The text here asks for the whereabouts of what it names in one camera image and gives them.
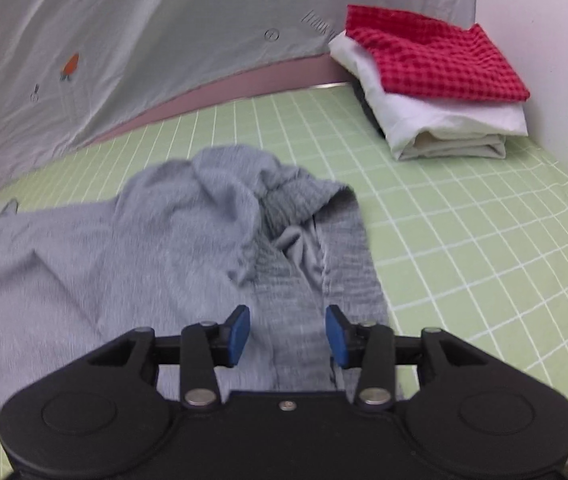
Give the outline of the black folded garment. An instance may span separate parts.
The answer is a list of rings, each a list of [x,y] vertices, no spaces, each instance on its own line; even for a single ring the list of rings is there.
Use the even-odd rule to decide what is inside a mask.
[[[374,128],[374,130],[376,131],[376,133],[382,138],[385,139],[386,138],[386,134],[384,133],[384,130],[380,127],[379,122],[377,122],[377,119],[374,115],[374,112],[372,110],[372,107],[369,106],[369,103],[366,101],[365,99],[365,93],[364,90],[360,84],[359,81],[354,81],[351,84],[351,88],[353,91],[353,94],[355,96],[355,98],[357,99],[357,102],[359,103],[361,110],[365,116],[365,118],[367,119],[367,121],[369,122],[369,124]]]

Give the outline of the white folded garment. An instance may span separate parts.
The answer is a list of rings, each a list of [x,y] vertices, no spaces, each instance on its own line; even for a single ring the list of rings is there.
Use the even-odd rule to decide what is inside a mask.
[[[394,159],[503,159],[508,138],[528,136],[522,104],[423,100],[388,93],[381,88],[372,55],[344,32],[331,40],[329,54],[360,82]]]

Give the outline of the grey sweatpants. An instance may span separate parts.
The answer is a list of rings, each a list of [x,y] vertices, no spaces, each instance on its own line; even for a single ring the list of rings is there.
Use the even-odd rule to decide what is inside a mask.
[[[251,146],[147,168],[112,200],[0,214],[0,407],[106,342],[220,322],[251,331],[235,390],[352,390],[331,362],[327,307],[387,323],[362,214],[348,185]]]

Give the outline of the grey carrot print sheet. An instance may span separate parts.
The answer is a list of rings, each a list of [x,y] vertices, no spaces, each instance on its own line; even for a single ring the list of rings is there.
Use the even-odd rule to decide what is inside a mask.
[[[324,54],[351,4],[468,26],[476,0],[0,0],[0,188],[189,91]]]

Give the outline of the green grid cutting mat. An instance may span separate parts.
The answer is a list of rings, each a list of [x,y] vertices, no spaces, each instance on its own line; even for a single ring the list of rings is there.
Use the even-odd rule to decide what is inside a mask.
[[[354,189],[398,333],[445,328],[568,397],[568,172],[527,138],[505,159],[398,162],[348,87],[284,92],[136,128],[7,185],[0,202],[105,200],[140,170],[231,143]]]

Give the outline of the red checkered folded cloth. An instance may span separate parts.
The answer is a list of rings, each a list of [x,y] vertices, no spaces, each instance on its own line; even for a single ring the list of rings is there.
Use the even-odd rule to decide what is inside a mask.
[[[410,11],[348,6],[346,36],[372,56],[383,89],[423,99],[520,103],[522,78],[482,26]]]

